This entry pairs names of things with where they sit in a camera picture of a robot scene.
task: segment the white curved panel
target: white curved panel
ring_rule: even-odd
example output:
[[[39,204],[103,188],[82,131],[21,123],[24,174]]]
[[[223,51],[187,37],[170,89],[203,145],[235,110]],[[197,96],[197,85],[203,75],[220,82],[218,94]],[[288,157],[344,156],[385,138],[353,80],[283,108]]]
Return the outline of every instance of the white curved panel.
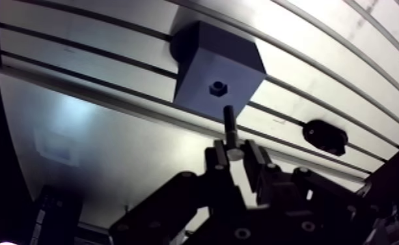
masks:
[[[399,83],[399,51],[377,29],[343,1],[289,0],[289,2],[348,39]],[[394,1],[379,2],[394,4]]]
[[[32,195],[37,196],[45,184],[84,186],[89,199],[82,222],[109,227],[123,215],[125,205],[135,206],[177,172],[204,171],[204,149],[213,140],[209,137],[125,115],[8,75],[0,74],[0,86]],[[79,145],[78,164],[70,167],[42,157],[34,144],[34,130],[74,141]],[[291,162],[272,158],[283,171],[295,168]],[[232,165],[235,182],[252,204],[243,168],[239,162]],[[320,174],[353,191],[362,185]]]
[[[357,2],[362,7],[366,5],[362,1]],[[395,1],[377,1],[370,14],[399,41],[399,5]]]
[[[0,0],[0,21],[178,72],[167,42],[123,27],[13,0]]]
[[[327,67],[334,67],[337,69],[333,69],[335,72],[348,78],[352,83],[360,87],[360,89],[373,96],[399,116],[399,92],[392,85],[340,44],[337,44],[315,27],[293,16],[286,10],[266,0],[249,2],[237,1],[233,2],[231,5],[226,5],[224,1],[199,2],[203,5],[211,6],[215,10],[228,14],[233,18],[239,18],[243,22],[250,23],[261,31],[265,31],[313,56],[315,59],[319,59],[321,62],[324,62]],[[174,30],[179,29],[179,22],[185,21],[185,14],[179,14],[182,12],[177,12],[177,10],[184,11],[184,9],[178,8],[171,3],[146,0],[143,2],[143,5],[146,5],[147,8],[132,8],[132,5],[138,5],[138,3],[134,3],[134,1],[75,1],[73,3],[75,7],[114,16],[164,33],[173,33]],[[158,14],[152,18],[140,18],[136,13],[138,12],[137,10],[142,11],[143,16],[148,16],[153,11],[157,11]],[[161,13],[163,12],[166,12],[166,15],[161,17]],[[190,21],[194,18],[201,19],[202,17],[190,17]]]
[[[398,152],[397,148],[374,134],[268,81],[264,81],[260,85],[260,88],[255,92],[251,100],[302,122],[321,119],[331,123],[347,132],[349,142],[384,159],[390,159]]]
[[[145,72],[136,66],[14,31],[1,29],[0,39],[2,50],[110,81],[165,100],[173,98],[175,88],[173,79]]]
[[[399,124],[386,114],[295,57],[263,41],[256,43],[276,78],[328,102],[399,144]]]
[[[213,122],[210,121],[208,119],[196,116],[196,115],[192,115],[183,111],[180,111],[178,109],[174,109],[174,108],[170,108],[168,106],[164,106],[162,104],[158,104],[155,102],[151,102],[149,100],[144,100],[142,98],[137,98],[135,96],[129,95],[129,94],[124,94],[124,93],[120,93],[118,91],[114,91],[112,89],[108,89],[105,87],[100,87],[97,85],[92,85],[90,83],[88,83],[87,81],[83,81],[80,79],[76,79],[76,78],[72,78],[70,76],[64,75],[64,74],[59,74],[57,72],[52,72],[43,68],[39,68],[38,66],[33,66],[33,65],[28,65],[26,63],[23,63],[21,61],[15,61],[13,59],[9,59],[9,58],[5,58],[4,59],[5,62],[9,63],[12,66],[18,67],[18,68],[24,68],[24,69],[28,69],[28,70],[32,70],[33,72],[38,72],[41,74],[51,74],[52,76],[57,76],[60,78],[64,78],[68,81],[73,81],[73,82],[77,82],[79,84],[83,84],[86,86],[91,86],[94,87],[95,89],[107,92],[109,94],[113,94],[115,96],[118,96],[120,98],[124,98],[127,101],[130,101],[133,104],[137,104],[139,106],[142,106],[144,108],[148,108],[151,109],[152,111],[157,111],[159,113],[162,113],[164,115],[168,115],[172,118],[175,119],[179,119],[181,121],[185,121],[185,122],[189,122],[189,123],[193,123],[199,126],[203,126],[205,128],[209,128],[211,130],[214,130],[216,132],[222,132],[223,133],[223,125],[217,123],[217,122]],[[327,166],[327,167],[331,167],[333,169],[337,169],[339,171],[348,173],[350,175],[354,175],[356,177],[361,177],[361,178],[366,178],[368,175],[366,173],[362,173],[360,171],[354,170],[354,169],[350,169],[348,167],[344,167],[341,165],[338,165],[336,163],[332,163],[329,160],[326,160],[324,158],[320,158],[318,156],[314,156],[312,154],[306,153],[306,152],[302,152],[299,150],[296,150],[294,148],[288,147],[286,145],[282,145],[280,143],[276,143],[274,141],[270,141],[268,139],[264,139],[262,137],[258,137],[256,135],[252,135],[250,133],[244,132],[244,131],[239,131],[239,135],[241,138],[245,138],[245,139],[253,139],[255,140],[259,145],[263,145],[265,147],[274,149],[276,151],[281,151],[283,153],[286,154],[290,154],[292,156],[295,156],[297,158],[301,158],[304,160],[308,160],[311,162],[315,162],[317,164],[320,164],[322,166]]]

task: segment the screw head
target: screw head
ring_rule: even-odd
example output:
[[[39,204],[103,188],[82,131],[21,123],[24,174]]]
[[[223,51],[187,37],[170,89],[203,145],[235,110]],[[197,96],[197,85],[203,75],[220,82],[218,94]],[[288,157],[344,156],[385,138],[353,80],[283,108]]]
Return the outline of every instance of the screw head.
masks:
[[[303,230],[306,232],[313,232],[316,229],[316,225],[313,222],[304,221],[301,224],[301,228],[303,228]]]
[[[251,236],[251,231],[247,228],[238,228],[235,230],[234,236],[239,240],[246,240]]]

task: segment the black oval object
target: black oval object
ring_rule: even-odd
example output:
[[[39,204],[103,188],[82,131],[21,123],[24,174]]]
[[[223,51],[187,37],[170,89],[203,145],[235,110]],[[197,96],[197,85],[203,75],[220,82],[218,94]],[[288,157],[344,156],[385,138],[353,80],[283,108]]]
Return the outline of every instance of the black oval object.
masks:
[[[322,120],[313,120],[303,127],[305,140],[316,148],[342,156],[348,144],[346,132]]]

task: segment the mounting hole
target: mounting hole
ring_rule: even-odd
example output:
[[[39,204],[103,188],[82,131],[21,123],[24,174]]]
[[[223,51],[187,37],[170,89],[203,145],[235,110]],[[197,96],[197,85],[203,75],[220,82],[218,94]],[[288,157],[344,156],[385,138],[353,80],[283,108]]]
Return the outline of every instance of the mounting hole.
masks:
[[[245,240],[251,236],[251,231],[246,228],[239,228],[234,232],[234,236],[237,239]]]
[[[316,228],[315,224],[313,222],[310,221],[304,221],[301,224],[301,227],[303,228],[304,231],[306,232],[313,232],[314,229]]]
[[[215,82],[213,83],[213,87],[214,87],[215,89],[222,89],[222,88],[223,88],[223,83],[222,83],[221,81],[215,81]]]

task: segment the dark gray block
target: dark gray block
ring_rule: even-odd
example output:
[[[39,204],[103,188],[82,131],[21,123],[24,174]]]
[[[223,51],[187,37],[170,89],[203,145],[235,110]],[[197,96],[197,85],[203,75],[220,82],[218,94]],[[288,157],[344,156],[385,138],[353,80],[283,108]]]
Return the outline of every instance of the dark gray block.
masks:
[[[177,33],[171,42],[179,62],[174,103],[223,119],[237,117],[266,77],[255,43],[204,22]]]

